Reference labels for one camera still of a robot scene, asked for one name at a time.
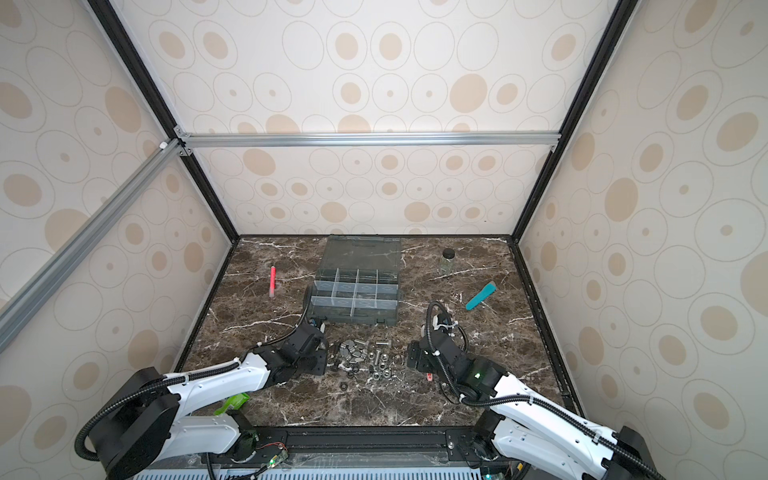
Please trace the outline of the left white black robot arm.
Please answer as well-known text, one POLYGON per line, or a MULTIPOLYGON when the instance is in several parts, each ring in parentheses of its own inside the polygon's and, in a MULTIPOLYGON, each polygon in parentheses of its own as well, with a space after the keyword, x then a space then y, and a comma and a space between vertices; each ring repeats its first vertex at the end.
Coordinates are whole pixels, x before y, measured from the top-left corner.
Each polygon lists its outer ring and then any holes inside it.
POLYGON ((100 463, 110 479, 128 479, 156 461, 190 454, 249 462, 258 434, 245 416, 234 410, 200 416, 198 410, 302 374, 322 375, 327 348, 322 322, 302 319, 284 337, 228 362, 165 375, 144 368, 84 424, 74 452, 100 463))

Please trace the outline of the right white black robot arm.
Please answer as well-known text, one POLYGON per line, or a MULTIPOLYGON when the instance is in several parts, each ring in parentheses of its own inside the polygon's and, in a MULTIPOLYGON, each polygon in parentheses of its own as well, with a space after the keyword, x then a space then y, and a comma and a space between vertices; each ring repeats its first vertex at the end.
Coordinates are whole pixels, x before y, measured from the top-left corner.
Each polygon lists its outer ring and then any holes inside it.
POLYGON ((435 375, 459 404, 484 411, 475 443, 492 459, 520 460, 559 479, 661 479, 639 432, 589 421, 529 388, 496 362, 422 328, 407 365, 435 375))

